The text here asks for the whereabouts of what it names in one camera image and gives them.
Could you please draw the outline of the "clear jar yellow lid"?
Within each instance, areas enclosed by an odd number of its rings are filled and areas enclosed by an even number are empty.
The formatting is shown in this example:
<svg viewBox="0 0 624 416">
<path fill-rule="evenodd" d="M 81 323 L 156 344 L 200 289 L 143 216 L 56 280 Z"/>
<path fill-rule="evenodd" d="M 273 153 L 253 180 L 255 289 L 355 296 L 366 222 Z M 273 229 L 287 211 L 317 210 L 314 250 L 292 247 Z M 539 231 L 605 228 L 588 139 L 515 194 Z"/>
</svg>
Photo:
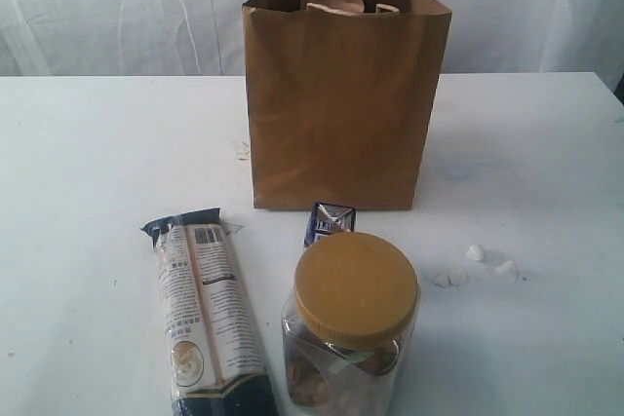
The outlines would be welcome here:
<svg viewBox="0 0 624 416">
<path fill-rule="evenodd" d="M 312 415 L 385 415 L 421 297 L 408 258 L 366 233 L 324 237 L 301 255 L 282 311 L 291 401 Z"/>
</svg>

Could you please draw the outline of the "brown paper bag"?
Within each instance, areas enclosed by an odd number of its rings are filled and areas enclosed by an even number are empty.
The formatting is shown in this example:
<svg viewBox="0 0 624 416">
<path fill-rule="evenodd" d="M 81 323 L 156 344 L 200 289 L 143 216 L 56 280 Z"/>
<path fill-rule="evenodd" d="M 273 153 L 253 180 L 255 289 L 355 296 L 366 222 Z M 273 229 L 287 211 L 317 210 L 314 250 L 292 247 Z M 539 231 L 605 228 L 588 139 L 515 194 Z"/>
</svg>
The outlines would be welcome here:
<svg viewBox="0 0 624 416">
<path fill-rule="evenodd" d="M 256 208 L 411 208 L 451 11 L 362 1 L 243 5 Z"/>
</svg>

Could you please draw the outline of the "small dark blue sachet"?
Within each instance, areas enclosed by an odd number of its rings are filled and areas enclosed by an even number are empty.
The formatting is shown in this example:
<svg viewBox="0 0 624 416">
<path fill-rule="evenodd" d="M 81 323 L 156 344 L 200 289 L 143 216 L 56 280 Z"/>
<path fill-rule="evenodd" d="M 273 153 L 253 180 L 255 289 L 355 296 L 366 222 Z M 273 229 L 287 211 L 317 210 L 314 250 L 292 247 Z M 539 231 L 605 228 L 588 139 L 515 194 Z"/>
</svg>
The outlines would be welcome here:
<svg viewBox="0 0 624 416">
<path fill-rule="evenodd" d="M 303 245 L 309 248 L 320 239 L 341 233 L 354 232 L 357 211 L 354 208 L 316 202 L 310 211 Z"/>
</svg>

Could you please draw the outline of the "noodle pack black ends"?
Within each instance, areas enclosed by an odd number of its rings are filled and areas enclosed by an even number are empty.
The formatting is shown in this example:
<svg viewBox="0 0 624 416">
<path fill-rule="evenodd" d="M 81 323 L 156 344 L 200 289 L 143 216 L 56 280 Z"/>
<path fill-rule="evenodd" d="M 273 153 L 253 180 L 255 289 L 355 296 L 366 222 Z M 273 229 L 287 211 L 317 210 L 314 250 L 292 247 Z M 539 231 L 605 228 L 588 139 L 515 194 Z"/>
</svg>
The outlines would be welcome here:
<svg viewBox="0 0 624 416">
<path fill-rule="evenodd" d="M 175 415 L 275 415 L 272 385 L 219 208 L 147 222 Z"/>
</svg>

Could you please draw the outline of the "white backdrop curtain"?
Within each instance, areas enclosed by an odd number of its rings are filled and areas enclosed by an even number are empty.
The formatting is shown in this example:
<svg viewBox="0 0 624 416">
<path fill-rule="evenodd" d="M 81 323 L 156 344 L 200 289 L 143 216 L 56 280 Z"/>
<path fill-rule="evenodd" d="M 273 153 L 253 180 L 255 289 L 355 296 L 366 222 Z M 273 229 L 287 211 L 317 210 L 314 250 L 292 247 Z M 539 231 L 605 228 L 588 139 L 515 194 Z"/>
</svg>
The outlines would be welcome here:
<svg viewBox="0 0 624 416">
<path fill-rule="evenodd" d="M 1 72 L 240 75 L 247 0 L 1 0 Z M 623 0 L 439 0 L 446 73 L 623 72 Z"/>
</svg>

